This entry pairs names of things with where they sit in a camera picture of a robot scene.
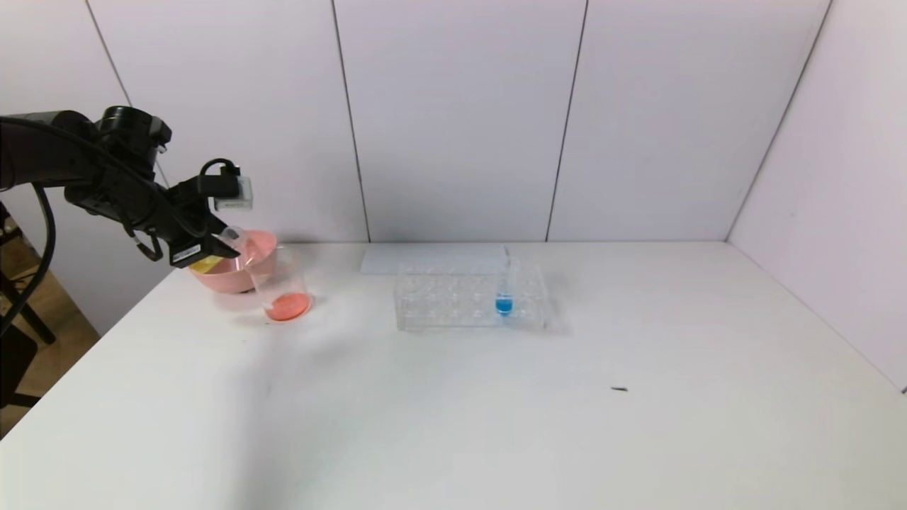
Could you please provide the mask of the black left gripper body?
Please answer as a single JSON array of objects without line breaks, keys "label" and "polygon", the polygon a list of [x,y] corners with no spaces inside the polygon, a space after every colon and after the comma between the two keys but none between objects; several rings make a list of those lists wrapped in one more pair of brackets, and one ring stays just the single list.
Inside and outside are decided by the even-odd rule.
[{"label": "black left gripper body", "polygon": [[167,247],[169,265],[187,268],[204,259],[203,240],[227,224],[213,212],[210,197],[197,188],[152,188],[149,237]]}]

